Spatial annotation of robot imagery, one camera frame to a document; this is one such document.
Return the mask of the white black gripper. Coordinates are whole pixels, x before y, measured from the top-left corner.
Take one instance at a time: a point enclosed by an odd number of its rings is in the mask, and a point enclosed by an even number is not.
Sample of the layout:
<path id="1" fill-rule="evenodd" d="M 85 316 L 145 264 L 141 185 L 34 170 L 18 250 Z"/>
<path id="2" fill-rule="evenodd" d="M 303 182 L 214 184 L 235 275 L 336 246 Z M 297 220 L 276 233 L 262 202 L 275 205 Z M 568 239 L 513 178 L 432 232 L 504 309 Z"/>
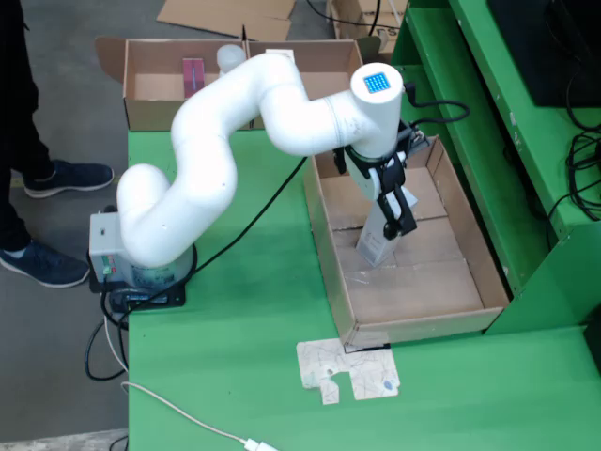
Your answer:
<path id="1" fill-rule="evenodd" d="M 402 191 L 405 183 L 407 153 L 400 148 L 388 155 L 367 158 L 352 146 L 332 151 L 334 165 L 340 175 L 346 172 L 362 193 L 378 206 L 384 215 L 383 236 L 388 241 L 405 236 L 417 228 L 408 201 Z"/>

